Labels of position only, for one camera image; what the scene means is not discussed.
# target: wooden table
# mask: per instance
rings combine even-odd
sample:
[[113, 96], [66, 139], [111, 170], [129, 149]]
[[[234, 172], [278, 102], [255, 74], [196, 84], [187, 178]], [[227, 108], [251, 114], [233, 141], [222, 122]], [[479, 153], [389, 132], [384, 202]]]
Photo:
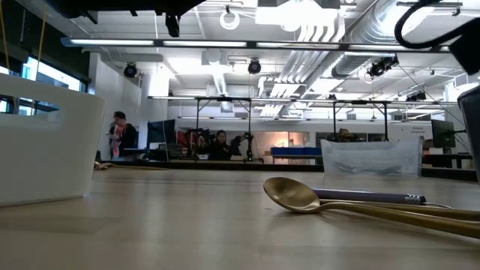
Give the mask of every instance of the wooden table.
[[273, 176], [480, 210], [477, 184], [445, 179], [111, 169], [94, 173], [82, 199], [0, 208], [1, 268], [479, 269], [480, 240], [346, 212], [283, 210], [262, 189]]

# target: woman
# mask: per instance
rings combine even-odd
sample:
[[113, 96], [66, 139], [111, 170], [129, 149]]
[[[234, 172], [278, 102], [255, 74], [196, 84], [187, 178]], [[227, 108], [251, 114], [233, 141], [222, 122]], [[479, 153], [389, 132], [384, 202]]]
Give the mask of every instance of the woman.
[[209, 154], [208, 159], [213, 161], [229, 161], [232, 157], [230, 147], [227, 145], [227, 133], [219, 130], [215, 141], [208, 145], [206, 152]]

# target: robotic arm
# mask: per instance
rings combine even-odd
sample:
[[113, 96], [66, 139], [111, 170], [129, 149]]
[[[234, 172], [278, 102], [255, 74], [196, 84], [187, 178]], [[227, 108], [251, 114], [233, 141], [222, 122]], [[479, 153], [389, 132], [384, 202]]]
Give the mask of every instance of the robotic arm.
[[247, 149], [247, 160], [253, 161], [254, 160], [254, 153], [252, 152], [252, 140], [254, 140], [254, 135], [252, 133], [245, 132], [242, 135], [238, 135], [230, 141], [230, 151], [232, 155], [241, 155], [239, 146], [244, 141], [248, 141], [248, 149]]

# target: man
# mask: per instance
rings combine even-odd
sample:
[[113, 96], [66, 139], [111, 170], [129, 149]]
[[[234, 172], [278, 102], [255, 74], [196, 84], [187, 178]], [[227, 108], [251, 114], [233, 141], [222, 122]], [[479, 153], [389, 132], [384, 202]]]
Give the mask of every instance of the man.
[[112, 135], [113, 156], [124, 157], [128, 155], [125, 149], [137, 147], [137, 130], [133, 125], [127, 123], [127, 116], [123, 112], [115, 112], [113, 119], [115, 120], [115, 129]]

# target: fluorescent light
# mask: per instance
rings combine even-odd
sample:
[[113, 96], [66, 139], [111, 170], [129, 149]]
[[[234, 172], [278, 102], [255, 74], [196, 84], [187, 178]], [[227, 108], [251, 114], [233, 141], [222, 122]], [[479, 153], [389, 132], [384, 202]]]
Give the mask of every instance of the fluorescent light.
[[334, 100], [297, 100], [297, 102], [333, 103]]
[[257, 48], [282, 48], [282, 49], [309, 49], [309, 50], [338, 50], [340, 45], [329, 43], [302, 43], [302, 42], [257, 42]]
[[246, 47], [243, 41], [191, 41], [191, 40], [165, 40], [166, 47]]
[[[197, 119], [196, 116], [179, 116], [179, 119]], [[210, 117], [199, 116], [198, 119], [210, 119]]]
[[71, 39], [75, 45], [153, 46], [153, 40]]
[[194, 100], [195, 97], [148, 97], [151, 99], [166, 99], [166, 100]]
[[252, 101], [292, 102], [294, 100], [287, 98], [252, 98]]
[[275, 119], [275, 120], [278, 120], [278, 121], [307, 121], [307, 119], [303, 119], [303, 118], [297, 118], [297, 119], [294, 119], [294, 118], [278, 118], [278, 119]]
[[345, 56], [395, 57], [395, 54], [391, 52], [345, 52]]
[[213, 117], [212, 119], [220, 119], [220, 120], [247, 120], [248, 118], [242, 118], [242, 117]]

